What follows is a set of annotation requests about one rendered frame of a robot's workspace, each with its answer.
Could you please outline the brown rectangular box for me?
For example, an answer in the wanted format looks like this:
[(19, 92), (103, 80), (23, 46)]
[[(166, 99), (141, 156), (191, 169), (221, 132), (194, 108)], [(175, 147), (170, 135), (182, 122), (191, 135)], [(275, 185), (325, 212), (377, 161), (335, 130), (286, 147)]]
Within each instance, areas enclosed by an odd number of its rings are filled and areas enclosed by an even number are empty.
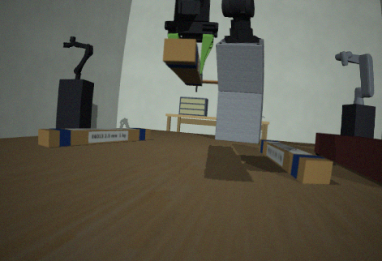
[(202, 86), (199, 60), (196, 39), (165, 38), (163, 62), (188, 86)]

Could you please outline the brown cardboard box with blue bands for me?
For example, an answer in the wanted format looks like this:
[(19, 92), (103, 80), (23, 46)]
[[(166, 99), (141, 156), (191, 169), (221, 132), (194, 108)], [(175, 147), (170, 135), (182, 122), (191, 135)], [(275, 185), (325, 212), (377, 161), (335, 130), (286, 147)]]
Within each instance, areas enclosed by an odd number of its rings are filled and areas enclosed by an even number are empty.
[(260, 139), (259, 151), (302, 184), (330, 184), (333, 161), (275, 140)]

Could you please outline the long tan cardboard box with blue bands and white label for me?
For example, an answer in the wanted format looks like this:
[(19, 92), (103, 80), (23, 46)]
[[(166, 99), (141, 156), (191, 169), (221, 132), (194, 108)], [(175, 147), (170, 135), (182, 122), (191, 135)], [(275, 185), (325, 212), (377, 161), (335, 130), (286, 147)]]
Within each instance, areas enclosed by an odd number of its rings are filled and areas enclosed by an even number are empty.
[(38, 129), (38, 144), (48, 148), (150, 139), (144, 128)]

